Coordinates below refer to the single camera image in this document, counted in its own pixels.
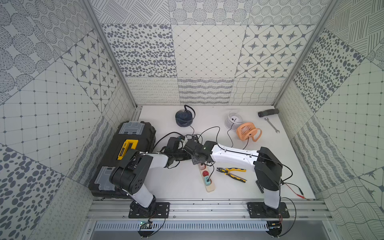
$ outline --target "yellow toolbox handle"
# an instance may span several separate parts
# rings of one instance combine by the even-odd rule
[[[139,143],[139,140],[134,140],[134,139],[125,140],[125,142],[123,143],[123,145],[121,147],[121,150],[120,150],[120,153],[118,156],[118,160],[121,160],[124,157],[125,153],[129,149],[128,147],[130,144],[132,144],[131,149],[136,149],[138,143]]]

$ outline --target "metal vent grille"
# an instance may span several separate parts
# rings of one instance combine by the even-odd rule
[[[151,229],[161,227],[164,220],[154,220]],[[138,231],[140,221],[97,221],[95,231]],[[161,231],[268,231],[266,221],[170,221]]]

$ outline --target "black mounting plate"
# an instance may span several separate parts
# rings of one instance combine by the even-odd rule
[[[149,218],[150,216],[143,215],[139,212],[140,206],[133,202],[129,211],[128,218]],[[169,202],[156,202],[156,214],[152,218],[168,218]]]
[[[266,211],[264,202],[248,202],[247,203],[250,218],[279,218],[274,211]],[[280,202],[279,213],[283,218],[289,218],[289,212],[285,202]]]

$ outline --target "patterned wall tile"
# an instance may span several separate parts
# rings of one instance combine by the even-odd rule
[[[177,76],[233,78],[245,26],[174,25]]]
[[[384,166],[383,70],[365,59],[317,111],[356,174]]]
[[[380,210],[384,212],[384,167],[367,172],[359,177],[368,193],[375,200]]]
[[[102,112],[115,91],[119,77],[94,31],[85,35],[61,59]]]
[[[2,237],[27,239],[46,212],[64,176],[0,145]]]
[[[363,59],[362,55],[324,29],[293,81],[316,112]]]
[[[230,105],[271,105],[286,78],[235,78]]]
[[[91,0],[100,23],[169,24],[167,0]]]
[[[384,69],[384,39],[382,39],[379,44],[369,52],[367,59],[381,69]]]
[[[381,0],[340,0],[326,28],[366,56],[384,38]]]
[[[113,134],[114,129],[105,117],[101,116],[67,177],[87,187],[112,140]]]
[[[88,188],[66,178],[29,239],[76,239],[92,200]]]
[[[20,2],[59,55],[93,28],[78,0]]]
[[[358,178],[321,194],[344,240],[383,239],[384,214]]]
[[[317,24],[329,0],[254,0],[248,24]]]
[[[0,4],[0,103],[58,58],[24,7],[7,2]]]
[[[169,0],[171,24],[246,25],[252,0]]]
[[[177,78],[125,78],[137,104],[180,104]]]
[[[181,104],[228,105],[233,78],[178,78]]]
[[[135,109],[128,98],[127,91],[121,83],[118,83],[115,93],[106,105],[102,115],[107,119],[109,125],[117,130],[119,124],[130,120],[134,112]]]
[[[61,59],[4,103],[5,144],[66,174],[101,113]]]
[[[287,77],[314,25],[248,25],[236,77]]]
[[[291,140],[313,116],[312,110],[305,102],[294,82],[289,83],[276,107],[280,111],[279,118],[289,140]]]
[[[103,24],[125,77],[176,77],[170,25]]]
[[[291,140],[291,144],[314,192],[356,177],[315,115]]]

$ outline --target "white table surface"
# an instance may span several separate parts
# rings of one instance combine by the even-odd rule
[[[231,140],[227,135],[228,129],[224,125],[224,120],[230,110],[238,109],[238,113],[243,117],[244,122],[253,122],[257,128],[263,131],[261,138],[257,142],[252,139],[246,150],[259,150],[260,147],[267,147],[280,160],[281,163],[292,169],[293,176],[287,182],[300,186],[304,195],[308,199],[314,199],[314,194],[308,183],[303,169],[296,157],[291,143],[285,133],[283,125],[277,114],[268,116],[270,122],[280,130],[275,130],[264,120],[259,118],[259,111],[273,108],[273,106],[192,106],[195,109],[196,117],[191,126],[195,129],[195,134],[202,133],[210,127],[219,126],[220,132],[217,141],[225,146],[231,146]],[[181,134],[192,134],[191,127],[179,127],[175,121],[175,113],[183,109],[183,106],[143,106],[139,121],[150,122],[156,129],[156,141],[169,132],[179,132]],[[202,134],[204,141],[216,141],[218,128],[213,128]],[[233,147],[243,149],[247,141],[239,139],[234,130],[229,131],[233,141]],[[167,145],[169,137],[177,137],[172,134],[165,137],[155,148],[154,152],[159,151]],[[255,170],[251,166],[240,164],[226,164],[217,162],[216,167],[238,167],[246,168],[247,172],[233,172],[247,180],[246,183],[236,181],[225,174],[215,172],[211,179],[215,183],[216,190],[208,193],[205,190],[203,180],[197,165],[192,161],[182,161],[173,168],[155,168],[148,171],[145,185],[148,190],[158,199],[263,199],[264,196],[257,187]],[[290,176],[290,171],[283,167],[282,179]],[[296,193],[300,194],[297,187],[290,186]],[[286,185],[281,187],[281,196],[291,199],[299,199]]]

